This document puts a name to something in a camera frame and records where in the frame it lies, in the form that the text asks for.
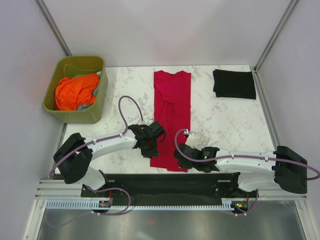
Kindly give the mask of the magenta red t shirt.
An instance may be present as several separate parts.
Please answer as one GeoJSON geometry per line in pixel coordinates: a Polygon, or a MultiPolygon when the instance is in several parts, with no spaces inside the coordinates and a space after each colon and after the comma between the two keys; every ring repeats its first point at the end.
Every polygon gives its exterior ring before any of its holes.
{"type": "Polygon", "coordinates": [[[154,120],[164,128],[166,137],[158,143],[159,155],[150,160],[150,166],[170,172],[187,172],[174,158],[175,135],[181,129],[191,128],[192,74],[179,71],[174,74],[163,70],[153,74],[154,120]]]}

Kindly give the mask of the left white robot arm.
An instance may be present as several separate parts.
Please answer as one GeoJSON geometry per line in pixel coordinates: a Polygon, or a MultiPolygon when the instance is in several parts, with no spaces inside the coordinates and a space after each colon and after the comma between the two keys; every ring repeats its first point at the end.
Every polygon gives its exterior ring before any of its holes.
{"type": "Polygon", "coordinates": [[[101,170],[94,169],[90,163],[104,155],[122,150],[140,149],[144,158],[159,155],[158,144],[167,134],[159,122],[150,125],[127,125],[124,132],[94,137],[72,134],[53,155],[55,165],[66,184],[80,183],[87,186],[99,197],[106,196],[110,185],[101,170]]]}

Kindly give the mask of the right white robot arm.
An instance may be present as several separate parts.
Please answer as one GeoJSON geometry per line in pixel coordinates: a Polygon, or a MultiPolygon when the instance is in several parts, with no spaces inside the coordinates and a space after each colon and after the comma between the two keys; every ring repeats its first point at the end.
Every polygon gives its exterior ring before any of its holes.
{"type": "Polygon", "coordinates": [[[235,197],[278,188],[293,194],[308,192],[308,162],[286,146],[269,152],[232,152],[210,146],[199,150],[181,143],[173,156],[182,169],[231,174],[229,191],[235,197]]]}

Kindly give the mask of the folded black t shirt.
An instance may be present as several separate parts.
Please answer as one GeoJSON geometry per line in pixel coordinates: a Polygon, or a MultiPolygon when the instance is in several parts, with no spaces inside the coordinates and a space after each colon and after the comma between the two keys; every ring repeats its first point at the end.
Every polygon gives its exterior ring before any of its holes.
{"type": "Polygon", "coordinates": [[[215,69],[212,73],[214,79],[213,92],[215,92],[217,98],[257,99],[251,71],[215,69]]]}

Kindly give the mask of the olive green plastic bin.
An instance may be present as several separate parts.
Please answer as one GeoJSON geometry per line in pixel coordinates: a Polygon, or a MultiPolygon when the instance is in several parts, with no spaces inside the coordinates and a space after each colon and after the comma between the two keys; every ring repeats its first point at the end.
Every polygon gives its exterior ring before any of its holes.
{"type": "Polygon", "coordinates": [[[78,55],[68,56],[60,60],[53,72],[48,85],[42,106],[45,111],[56,116],[67,124],[95,124],[102,118],[108,77],[105,61],[100,56],[78,55]],[[85,110],[64,111],[55,110],[55,90],[60,80],[64,77],[78,77],[101,71],[101,78],[95,102],[85,110]]]}

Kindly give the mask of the orange t shirt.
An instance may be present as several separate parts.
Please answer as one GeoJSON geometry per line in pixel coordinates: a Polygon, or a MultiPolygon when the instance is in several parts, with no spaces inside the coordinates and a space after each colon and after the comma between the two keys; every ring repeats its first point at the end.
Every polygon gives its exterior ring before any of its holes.
{"type": "Polygon", "coordinates": [[[93,91],[100,84],[97,73],[62,78],[55,89],[54,109],[77,111],[79,105],[94,104],[93,91]]]}

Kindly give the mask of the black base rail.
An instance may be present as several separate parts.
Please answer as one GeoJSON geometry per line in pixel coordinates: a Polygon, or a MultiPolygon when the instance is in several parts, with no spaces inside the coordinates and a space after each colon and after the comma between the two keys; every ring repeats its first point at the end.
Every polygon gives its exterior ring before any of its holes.
{"type": "Polygon", "coordinates": [[[222,199],[255,198],[256,190],[231,187],[230,173],[105,174],[107,183],[99,192],[82,187],[81,196],[111,197],[116,203],[217,204],[222,199]]]}

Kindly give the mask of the left aluminium frame post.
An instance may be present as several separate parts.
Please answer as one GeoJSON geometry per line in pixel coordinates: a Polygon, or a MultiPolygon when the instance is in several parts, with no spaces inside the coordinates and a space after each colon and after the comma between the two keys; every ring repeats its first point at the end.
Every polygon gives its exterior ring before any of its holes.
{"type": "Polygon", "coordinates": [[[56,24],[52,14],[50,13],[49,8],[47,7],[44,0],[34,0],[34,3],[40,10],[43,18],[45,19],[47,25],[49,26],[51,32],[53,33],[55,39],[57,40],[60,48],[64,52],[66,56],[71,56],[72,52],[70,48],[68,47],[63,35],[61,34],[61,31],[58,28],[58,25],[56,24]]]}

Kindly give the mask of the aluminium frame post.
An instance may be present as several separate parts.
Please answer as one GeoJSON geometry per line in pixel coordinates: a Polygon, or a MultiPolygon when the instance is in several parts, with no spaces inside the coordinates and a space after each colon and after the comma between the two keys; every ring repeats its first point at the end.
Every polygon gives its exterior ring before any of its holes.
{"type": "Polygon", "coordinates": [[[40,10],[43,18],[45,19],[47,25],[49,26],[51,32],[53,33],[55,39],[57,40],[60,48],[64,52],[66,56],[71,56],[72,52],[70,48],[68,47],[63,35],[61,34],[61,31],[58,28],[58,25],[56,24],[52,14],[50,13],[49,8],[47,7],[44,0],[34,0],[34,3],[40,10]]]}
{"type": "Polygon", "coordinates": [[[278,24],[276,25],[270,39],[268,40],[262,54],[260,55],[257,63],[253,67],[253,71],[257,73],[259,69],[264,64],[265,60],[267,59],[270,51],[272,50],[273,46],[275,45],[277,39],[279,38],[282,30],[286,26],[287,22],[289,21],[292,13],[294,12],[295,8],[297,7],[300,0],[290,0],[285,11],[283,12],[278,24]]]}

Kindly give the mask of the right aluminium frame post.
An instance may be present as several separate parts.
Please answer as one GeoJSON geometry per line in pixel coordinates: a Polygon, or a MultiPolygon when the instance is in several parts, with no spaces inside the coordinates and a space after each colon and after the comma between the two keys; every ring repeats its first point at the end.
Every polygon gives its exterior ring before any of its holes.
{"type": "Polygon", "coordinates": [[[267,59],[270,51],[272,50],[273,46],[275,45],[277,39],[279,38],[282,30],[286,26],[287,22],[289,21],[292,13],[294,12],[295,8],[297,7],[300,0],[290,0],[285,11],[283,12],[278,24],[276,25],[270,39],[268,40],[262,54],[260,55],[257,63],[253,67],[253,71],[257,73],[259,69],[264,64],[265,60],[267,59]]]}

